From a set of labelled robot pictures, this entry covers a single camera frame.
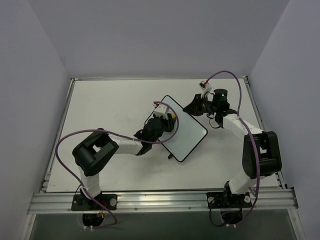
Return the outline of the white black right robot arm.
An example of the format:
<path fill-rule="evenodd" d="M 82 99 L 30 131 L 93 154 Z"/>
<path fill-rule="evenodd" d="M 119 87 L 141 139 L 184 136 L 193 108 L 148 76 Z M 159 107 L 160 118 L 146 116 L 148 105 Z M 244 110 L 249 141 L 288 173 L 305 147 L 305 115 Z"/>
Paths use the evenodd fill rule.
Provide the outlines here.
<path fill-rule="evenodd" d="M 226 182 L 222 193 L 223 203 L 234 206 L 253 186 L 259 187 L 260 180 L 282 169 L 282 160 L 277 134 L 264 131 L 244 121 L 239 113 L 230 108 L 226 89 L 215 89 L 212 100 L 207 94 L 196 94 L 183 111 L 192 116 L 213 115 L 220 128 L 230 131 L 243 141 L 242 168 Z"/>

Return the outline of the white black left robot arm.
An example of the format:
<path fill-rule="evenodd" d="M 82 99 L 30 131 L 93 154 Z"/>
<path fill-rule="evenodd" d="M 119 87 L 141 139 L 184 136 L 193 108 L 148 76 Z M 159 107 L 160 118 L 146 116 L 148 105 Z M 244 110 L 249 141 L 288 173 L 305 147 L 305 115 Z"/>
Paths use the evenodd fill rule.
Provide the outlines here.
<path fill-rule="evenodd" d="M 95 210 L 101 203 L 101 188 L 99 173 L 107 165 L 113 155 L 129 154 L 141 156 L 152 149 L 163 133 L 171 133 L 174 130 L 177 117 L 174 113 L 168 113 L 167 117 L 153 115 L 143 129 L 134 137 L 136 140 L 110 137 L 103 132 L 93 132 L 72 151 L 75 163 L 80 171 L 80 179 L 83 186 L 80 188 L 83 204 L 90 210 Z"/>

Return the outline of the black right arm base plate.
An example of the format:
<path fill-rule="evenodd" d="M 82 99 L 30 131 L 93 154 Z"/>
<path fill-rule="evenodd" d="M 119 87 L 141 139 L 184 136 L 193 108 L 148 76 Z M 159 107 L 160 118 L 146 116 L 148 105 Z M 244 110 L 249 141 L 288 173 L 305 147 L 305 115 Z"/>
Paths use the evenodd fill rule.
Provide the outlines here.
<path fill-rule="evenodd" d="M 212 209 L 239 209 L 252 207 L 250 194 L 227 194 L 222 191 L 207 192 L 207 206 Z"/>

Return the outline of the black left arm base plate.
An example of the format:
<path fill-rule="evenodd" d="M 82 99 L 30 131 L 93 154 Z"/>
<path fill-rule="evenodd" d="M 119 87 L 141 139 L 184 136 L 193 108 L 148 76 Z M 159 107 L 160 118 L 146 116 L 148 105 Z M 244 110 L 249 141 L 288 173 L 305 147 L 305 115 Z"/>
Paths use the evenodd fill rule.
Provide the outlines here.
<path fill-rule="evenodd" d="M 90 198 L 87 198 L 82 192 L 79 194 L 75 194 L 71 203 L 72 211 L 97 211 L 101 210 L 102 207 L 97 204 L 99 202 L 101 205 L 106 207 L 109 210 L 116 210 L 118 203 L 118 195 L 117 194 L 104 194 L 100 193 L 93 201 Z"/>

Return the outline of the small black-framed whiteboard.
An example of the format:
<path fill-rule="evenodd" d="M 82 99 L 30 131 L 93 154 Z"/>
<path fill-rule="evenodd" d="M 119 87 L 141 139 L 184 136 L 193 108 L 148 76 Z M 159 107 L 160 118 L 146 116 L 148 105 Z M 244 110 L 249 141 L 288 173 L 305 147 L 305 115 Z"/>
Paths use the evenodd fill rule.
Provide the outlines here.
<path fill-rule="evenodd" d="M 179 126 L 174 127 L 177 133 L 169 141 L 162 143 L 169 152 L 169 159 L 174 158 L 182 163 L 208 134 L 208 130 L 193 116 L 183 111 L 183 107 L 171 96 L 166 95 L 161 100 L 176 112 Z"/>

